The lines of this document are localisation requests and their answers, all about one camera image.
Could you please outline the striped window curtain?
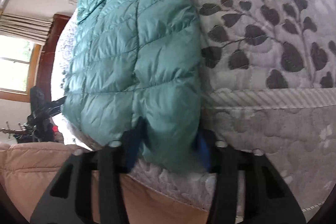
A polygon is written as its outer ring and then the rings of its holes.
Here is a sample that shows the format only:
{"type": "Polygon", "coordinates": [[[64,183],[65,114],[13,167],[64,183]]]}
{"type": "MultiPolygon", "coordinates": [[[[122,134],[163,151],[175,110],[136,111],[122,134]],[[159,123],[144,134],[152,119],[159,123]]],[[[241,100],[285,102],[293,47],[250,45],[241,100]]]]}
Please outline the striped window curtain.
{"type": "Polygon", "coordinates": [[[14,14],[1,14],[1,35],[20,38],[44,46],[50,36],[52,20],[14,14]]]}

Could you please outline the grey floral quilted bedspread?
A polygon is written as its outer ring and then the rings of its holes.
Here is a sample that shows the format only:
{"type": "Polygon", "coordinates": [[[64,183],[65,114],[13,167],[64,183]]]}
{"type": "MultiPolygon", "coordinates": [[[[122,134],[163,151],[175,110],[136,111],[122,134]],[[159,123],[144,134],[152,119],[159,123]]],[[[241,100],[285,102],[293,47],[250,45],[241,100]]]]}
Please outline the grey floral quilted bedspread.
{"type": "MultiPolygon", "coordinates": [[[[335,223],[335,0],[192,2],[198,130],[216,136],[216,172],[176,173],[138,153],[125,175],[206,211],[206,223],[335,223]]],[[[56,47],[53,99],[66,96],[76,29],[77,7],[56,47]]],[[[56,123],[89,149],[104,146],[63,113],[56,123]]]]}

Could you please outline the teal quilted puffer jacket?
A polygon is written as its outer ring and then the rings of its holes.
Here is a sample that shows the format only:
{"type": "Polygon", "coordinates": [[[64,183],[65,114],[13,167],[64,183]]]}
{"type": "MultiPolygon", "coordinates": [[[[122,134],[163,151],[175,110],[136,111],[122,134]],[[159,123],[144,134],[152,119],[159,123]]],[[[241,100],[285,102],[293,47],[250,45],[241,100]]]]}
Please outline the teal quilted puffer jacket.
{"type": "Polygon", "coordinates": [[[139,118],[139,155],[200,172],[201,24],[192,0],[79,0],[63,115],[91,145],[119,140],[139,118]]]}

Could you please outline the wooden framed window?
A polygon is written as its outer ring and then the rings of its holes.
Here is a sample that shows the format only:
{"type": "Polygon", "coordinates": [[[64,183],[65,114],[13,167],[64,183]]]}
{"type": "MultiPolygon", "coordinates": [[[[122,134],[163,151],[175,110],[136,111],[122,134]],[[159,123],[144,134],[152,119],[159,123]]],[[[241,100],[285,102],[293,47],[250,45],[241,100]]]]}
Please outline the wooden framed window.
{"type": "Polygon", "coordinates": [[[29,40],[1,36],[1,98],[29,102],[36,83],[42,46],[29,40]]]}

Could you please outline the dark wooden coat rack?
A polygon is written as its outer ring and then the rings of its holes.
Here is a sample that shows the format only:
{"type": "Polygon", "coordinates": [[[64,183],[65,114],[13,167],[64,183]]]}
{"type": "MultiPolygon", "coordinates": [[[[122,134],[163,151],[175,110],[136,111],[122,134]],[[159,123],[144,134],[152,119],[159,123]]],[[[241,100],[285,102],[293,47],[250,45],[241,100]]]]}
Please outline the dark wooden coat rack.
{"type": "Polygon", "coordinates": [[[7,134],[9,137],[13,137],[17,143],[28,143],[33,141],[31,128],[26,124],[18,123],[19,129],[11,129],[9,123],[6,122],[7,128],[1,128],[1,133],[7,134]]]}

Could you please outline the brown wooden headboard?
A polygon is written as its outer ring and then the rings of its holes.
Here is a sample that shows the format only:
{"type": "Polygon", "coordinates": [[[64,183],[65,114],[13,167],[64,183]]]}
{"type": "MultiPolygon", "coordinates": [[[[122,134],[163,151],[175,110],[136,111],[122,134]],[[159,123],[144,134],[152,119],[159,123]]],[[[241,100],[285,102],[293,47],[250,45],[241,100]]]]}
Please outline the brown wooden headboard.
{"type": "Polygon", "coordinates": [[[64,30],[64,27],[69,19],[69,16],[62,14],[55,14],[53,16],[48,39],[42,47],[35,85],[43,91],[45,100],[47,101],[51,101],[51,74],[55,59],[56,46],[60,34],[64,30]]]}

